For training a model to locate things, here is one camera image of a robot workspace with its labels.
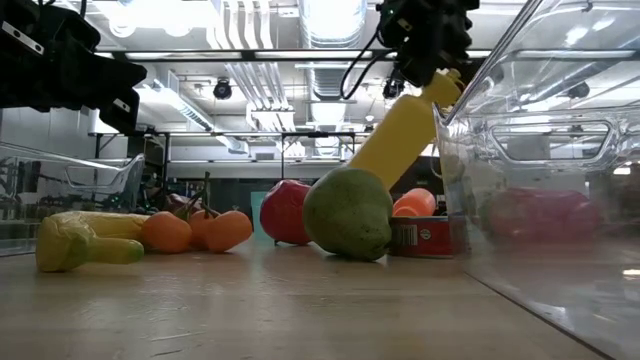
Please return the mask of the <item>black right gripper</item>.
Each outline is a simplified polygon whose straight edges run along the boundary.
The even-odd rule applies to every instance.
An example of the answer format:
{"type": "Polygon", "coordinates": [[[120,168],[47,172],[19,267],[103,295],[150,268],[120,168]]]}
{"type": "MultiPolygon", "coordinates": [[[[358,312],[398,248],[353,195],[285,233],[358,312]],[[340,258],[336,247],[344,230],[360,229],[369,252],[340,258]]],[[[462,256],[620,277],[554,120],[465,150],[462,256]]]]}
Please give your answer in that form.
{"type": "Polygon", "coordinates": [[[473,22],[468,11],[480,7],[479,0],[420,0],[423,7],[418,47],[397,49],[396,71],[415,87],[431,83],[440,53],[448,50],[448,68],[456,70],[463,83],[475,76],[475,63],[466,50],[472,44],[469,30],[473,22]]]}

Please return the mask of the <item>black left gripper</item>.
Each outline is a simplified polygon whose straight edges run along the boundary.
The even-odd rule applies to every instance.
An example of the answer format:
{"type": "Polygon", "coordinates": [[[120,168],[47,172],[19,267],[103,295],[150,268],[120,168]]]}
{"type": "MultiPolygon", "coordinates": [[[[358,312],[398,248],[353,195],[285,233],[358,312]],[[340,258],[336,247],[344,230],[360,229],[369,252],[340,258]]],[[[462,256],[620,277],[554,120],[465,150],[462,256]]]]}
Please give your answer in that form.
{"type": "Polygon", "coordinates": [[[53,5],[1,6],[1,107],[80,110],[100,93],[120,93],[99,107],[119,133],[136,131],[140,97],[132,89],[147,70],[96,53],[100,33],[79,13],[53,5]]]}

